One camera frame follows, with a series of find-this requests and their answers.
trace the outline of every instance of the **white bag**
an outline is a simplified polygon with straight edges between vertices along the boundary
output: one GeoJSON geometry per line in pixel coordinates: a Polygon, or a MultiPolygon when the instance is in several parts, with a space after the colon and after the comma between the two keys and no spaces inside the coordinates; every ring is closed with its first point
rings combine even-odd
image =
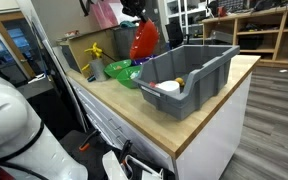
{"type": "Polygon", "coordinates": [[[132,161],[135,165],[144,169],[142,171],[142,178],[140,180],[163,180],[163,169],[161,169],[160,173],[157,173],[156,171],[154,171],[153,169],[151,169],[150,167],[148,167],[147,165],[143,164],[142,162],[140,162],[139,160],[135,159],[130,155],[127,155],[125,157],[126,167],[124,166],[124,164],[119,164],[113,151],[106,153],[102,158],[104,170],[110,180],[132,179],[133,175],[131,175],[130,179],[128,179],[125,174],[125,173],[133,173],[132,168],[129,166],[130,161],[132,161]]]}

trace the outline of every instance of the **wooden floor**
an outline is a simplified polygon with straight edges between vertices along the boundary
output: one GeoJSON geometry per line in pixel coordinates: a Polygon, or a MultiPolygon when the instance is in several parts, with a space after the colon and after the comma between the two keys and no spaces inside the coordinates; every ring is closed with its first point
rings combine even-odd
{"type": "Polygon", "coordinates": [[[288,72],[253,72],[241,142],[222,180],[288,179],[288,72]]]}

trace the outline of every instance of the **red object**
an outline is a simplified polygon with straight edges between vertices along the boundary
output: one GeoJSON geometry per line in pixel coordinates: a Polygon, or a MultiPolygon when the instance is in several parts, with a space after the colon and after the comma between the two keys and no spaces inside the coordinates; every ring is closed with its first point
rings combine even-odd
{"type": "Polygon", "coordinates": [[[0,180],[15,180],[13,176],[0,167],[0,180]]]}
{"type": "Polygon", "coordinates": [[[153,88],[155,88],[155,87],[156,87],[156,84],[153,83],[153,82],[150,82],[150,86],[153,87],[153,88]]]}
{"type": "Polygon", "coordinates": [[[130,58],[139,59],[150,56],[157,41],[158,32],[154,23],[150,19],[146,22],[141,21],[130,50],[130,58]]]}
{"type": "Polygon", "coordinates": [[[227,16],[226,9],[224,6],[218,7],[218,17],[227,16]]]}
{"type": "Polygon", "coordinates": [[[84,151],[86,151],[89,147],[90,147],[90,144],[87,143],[87,144],[85,144],[83,147],[79,147],[78,149],[79,149],[80,151],[84,152],[84,151]]]}

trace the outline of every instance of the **kitchen counter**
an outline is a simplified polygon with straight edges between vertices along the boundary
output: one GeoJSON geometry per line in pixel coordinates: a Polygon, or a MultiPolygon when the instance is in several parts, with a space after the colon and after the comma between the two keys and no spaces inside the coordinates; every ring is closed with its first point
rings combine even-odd
{"type": "Polygon", "coordinates": [[[89,83],[74,70],[68,71],[67,76],[87,89],[172,158],[177,159],[251,74],[259,59],[259,56],[235,56],[231,61],[228,82],[219,94],[210,98],[200,110],[182,121],[156,110],[143,99],[139,89],[127,89],[115,79],[89,83]]]}

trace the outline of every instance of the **gray plastic bin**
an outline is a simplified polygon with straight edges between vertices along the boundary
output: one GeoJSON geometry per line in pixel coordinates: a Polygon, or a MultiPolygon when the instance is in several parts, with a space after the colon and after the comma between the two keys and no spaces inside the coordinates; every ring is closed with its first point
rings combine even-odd
{"type": "Polygon", "coordinates": [[[144,63],[134,81],[156,109],[184,119],[227,83],[231,58],[238,53],[239,46],[180,46],[144,63]],[[168,96],[149,85],[177,77],[185,81],[178,96],[168,96]]]}
{"type": "Polygon", "coordinates": [[[130,49],[136,34],[137,27],[113,29],[117,52],[121,59],[130,58],[130,49]]]}

